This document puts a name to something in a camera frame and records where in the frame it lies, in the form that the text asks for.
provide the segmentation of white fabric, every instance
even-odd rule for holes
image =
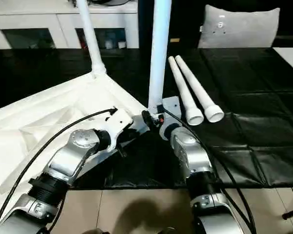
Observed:
[[[146,108],[107,75],[93,79],[89,73],[1,108],[0,207],[27,162],[57,131],[81,117],[113,107],[125,109],[135,119],[135,128],[145,131],[140,116]],[[27,192],[27,180],[42,171],[72,131],[93,128],[107,116],[109,113],[85,120],[56,138],[29,168],[10,206]],[[81,175],[106,157],[90,158]]]
[[[206,5],[199,48],[271,47],[279,12],[230,12]]]

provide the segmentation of black stand leg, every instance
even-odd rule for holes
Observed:
[[[293,211],[290,211],[290,212],[284,213],[284,214],[282,215],[282,218],[283,218],[284,220],[287,220],[288,218],[291,218],[291,217],[293,217]]]

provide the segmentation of pipe end cap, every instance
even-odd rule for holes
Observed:
[[[211,123],[216,123],[225,116],[224,112],[220,109],[219,106],[213,105],[209,106],[207,109],[205,109],[205,116]]]
[[[186,119],[189,125],[199,125],[203,122],[204,116],[199,108],[191,108],[186,111]]]

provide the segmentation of white cabinet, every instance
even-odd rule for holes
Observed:
[[[69,48],[84,46],[83,23],[78,14],[58,15]],[[137,14],[90,14],[100,49],[139,48]]]
[[[55,14],[0,15],[0,49],[67,48]]]
[[[89,11],[101,49],[139,48],[137,0]],[[0,0],[0,49],[85,46],[78,8],[67,0]]]

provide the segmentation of cabinet door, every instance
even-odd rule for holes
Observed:
[[[84,48],[83,22],[79,14],[58,15],[69,48]],[[139,48],[137,14],[90,14],[100,49]]]
[[[0,16],[0,49],[12,48],[67,48],[57,16]]]

